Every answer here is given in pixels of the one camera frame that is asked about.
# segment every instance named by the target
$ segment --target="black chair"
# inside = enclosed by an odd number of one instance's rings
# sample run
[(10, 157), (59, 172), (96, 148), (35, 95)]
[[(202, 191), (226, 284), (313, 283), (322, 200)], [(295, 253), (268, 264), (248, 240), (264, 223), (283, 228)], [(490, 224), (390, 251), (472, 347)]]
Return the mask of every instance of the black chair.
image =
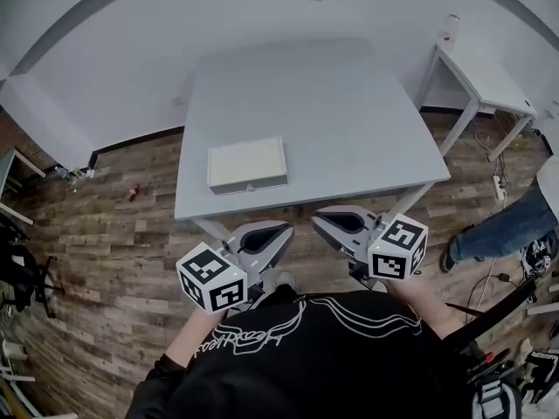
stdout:
[(0, 239), (9, 242), (18, 240), (29, 240), (27, 235), (15, 225), (11, 219), (0, 213)]
[(0, 280), (11, 285), (14, 291), (14, 299), (7, 299), (3, 295), (0, 310), (5, 306), (15, 306), (18, 312), (23, 311), (31, 305), (31, 297), (35, 292), (35, 300), (43, 304), (46, 316), (55, 318), (55, 314), (49, 309), (45, 289), (66, 294), (63, 287), (48, 285), (45, 282), (47, 276), (52, 280), (49, 265), (55, 260), (56, 257), (49, 256), (46, 264), (37, 264), (33, 255), (23, 245), (0, 243)]

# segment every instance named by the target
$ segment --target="baseboard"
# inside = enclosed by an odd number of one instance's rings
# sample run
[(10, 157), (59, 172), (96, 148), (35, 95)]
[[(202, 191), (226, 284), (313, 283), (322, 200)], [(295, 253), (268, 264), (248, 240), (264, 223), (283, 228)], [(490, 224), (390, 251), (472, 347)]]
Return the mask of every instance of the baseboard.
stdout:
[(115, 143), (110, 146), (106, 146), (101, 149), (94, 150), (91, 153), (91, 157), (89, 157), (89, 162), (87, 166), (90, 169), (95, 168), (95, 164), (97, 163), (97, 159), (99, 155), (106, 154), (107, 152), (113, 152), (117, 149), (127, 148), (128, 146), (134, 146), (136, 144), (144, 143), (146, 141), (158, 140), (160, 138), (165, 138), (166, 136), (181, 134), (184, 132), (184, 126), (173, 127), (167, 130), (161, 130), (159, 132), (153, 132), (152, 134), (138, 136), (136, 138), (131, 138), (130, 140), (121, 141), (120, 143)]
[(545, 146), (546, 150), (548, 151), (549, 156), (553, 155), (553, 149), (549, 145), (548, 139), (545, 137), (543, 132), (540, 129), (534, 129), (536, 135), (538, 135), (542, 139), (543, 146)]
[[(449, 108), (449, 107), (434, 107), (434, 106), (422, 106), (420, 113), (441, 113), (445, 115), (458, 115), (460, 116), (464, 110), (459, 108)], [(476, 118), (488, 118), (491, 119), (495, 116), (494, 113), (477, 112)]]

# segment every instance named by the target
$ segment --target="small bottle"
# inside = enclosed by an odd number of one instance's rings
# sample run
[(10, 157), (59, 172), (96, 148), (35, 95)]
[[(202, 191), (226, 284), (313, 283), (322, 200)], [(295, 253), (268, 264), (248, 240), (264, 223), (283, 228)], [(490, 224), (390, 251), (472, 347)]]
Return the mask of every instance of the small bottle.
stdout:
[(74, 174), (78, 180), (81, 180), (86, 176), (86, 174), (84, 174), (84, 172), (80, 168), (76, 168), (74, 171), (72, 171), (72, 174)]
[(440, 34), (440, 44), (444, 48), (451, 50), (456, 42), (460, 17), (455, 14), (449, 14), (445, 19), (445, 26)]
[(62, 180), (66, 180), (66, 178), (68, 177), (68, 171), (65, 170), (64, 168), (60, 168), (59, 166), (56, 166), (54, 170), (60, 176), (60, 178), (62, 178)]
[(74, 174), (73, 171), (68, 173), (68, 178), (67, 180), (70, 182), (71, 185), (75, 185), (76, 182), (78, 181), (78, 178), (76, 177), (76, 175)]

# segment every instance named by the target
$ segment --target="black t-shirt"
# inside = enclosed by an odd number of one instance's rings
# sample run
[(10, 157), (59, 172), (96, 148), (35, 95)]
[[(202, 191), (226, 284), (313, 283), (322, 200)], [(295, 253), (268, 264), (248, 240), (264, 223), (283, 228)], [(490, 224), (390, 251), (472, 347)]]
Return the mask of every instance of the black t-shirt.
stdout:
[(467, 417), (464, 375), (390, 295), (307, 295), (224, 320), (186, 370), (163, 356), (127, 418)]

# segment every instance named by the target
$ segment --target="gray table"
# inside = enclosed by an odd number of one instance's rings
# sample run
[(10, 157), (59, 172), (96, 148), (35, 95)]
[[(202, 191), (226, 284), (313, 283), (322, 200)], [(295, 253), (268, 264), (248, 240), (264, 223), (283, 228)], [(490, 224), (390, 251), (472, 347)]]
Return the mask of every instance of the gray table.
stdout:
[[(289, 183), (214, 195), (208, 150), (281, 136)], [(450, 177), (435, 141), (397, 79), (363, 39), (246, 47), (204, 58), (184, 129), (176, 219), (211, 235), (228, 231), (213, 216), (389, 189)]]

